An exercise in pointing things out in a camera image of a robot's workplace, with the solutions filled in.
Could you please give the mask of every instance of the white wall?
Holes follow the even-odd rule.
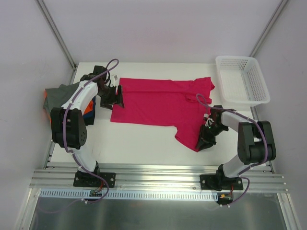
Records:
[[[45,88],[71,68],[34,0],[0,2],[0,229],[14,229],[51,139]]]
[[[280,0],[45,0],[77,62],[215,63],[252,51]]]
[[[307,1],[292,0],[256,56],[271,95],[259,106],[272,123],[277,148],[273,166],[284,173],[303,229],[307,229]]]

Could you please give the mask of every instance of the white plastic basket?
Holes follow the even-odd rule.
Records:
[[[270,101],[268,88],[255,58],[218,56],[215,61],[224,106],[248,108]]]

